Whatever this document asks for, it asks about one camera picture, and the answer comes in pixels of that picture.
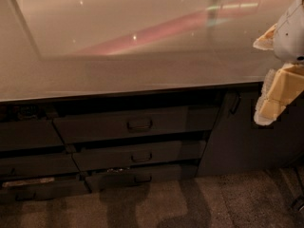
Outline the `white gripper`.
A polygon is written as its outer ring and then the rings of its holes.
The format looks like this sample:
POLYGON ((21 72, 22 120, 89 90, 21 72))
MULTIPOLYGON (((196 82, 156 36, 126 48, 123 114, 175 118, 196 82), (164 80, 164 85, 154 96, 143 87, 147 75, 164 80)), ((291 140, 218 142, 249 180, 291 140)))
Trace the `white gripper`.
POLYGON ((253 47, 274 50, 275 56, 287 63, 282 68, 270 69, 256 103, 254 121, 270 125, 286 107, 304 91, 304 0, 294 0, 279 18, 259 36, 253 47))

